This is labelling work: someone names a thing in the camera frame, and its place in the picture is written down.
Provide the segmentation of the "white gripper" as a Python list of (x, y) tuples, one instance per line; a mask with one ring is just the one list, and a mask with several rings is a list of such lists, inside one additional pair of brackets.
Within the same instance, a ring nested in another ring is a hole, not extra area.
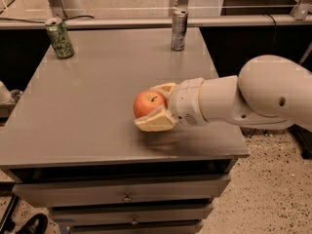
[(179, 85), (165, 83), (151, 88), (151, 91), (168, 99), (167, 109), (161, 105), (146, 116), (135, 119), (136, 126), (143, 132), (164, 132), (175, 127), (177, 121), (187, 127), (205, 126), (199, 102), (203, 78), (185, 80)]

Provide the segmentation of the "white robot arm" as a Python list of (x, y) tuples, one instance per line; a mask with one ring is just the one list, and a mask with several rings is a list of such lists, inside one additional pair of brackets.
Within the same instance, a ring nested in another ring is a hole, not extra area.
[(312, 131), (312, 76), (286, 58), (260, 56), (238, 75), (152, 87), (136, 97), (134, 114), (144, 132), (211, 122), (265, 130), (298, 125)]

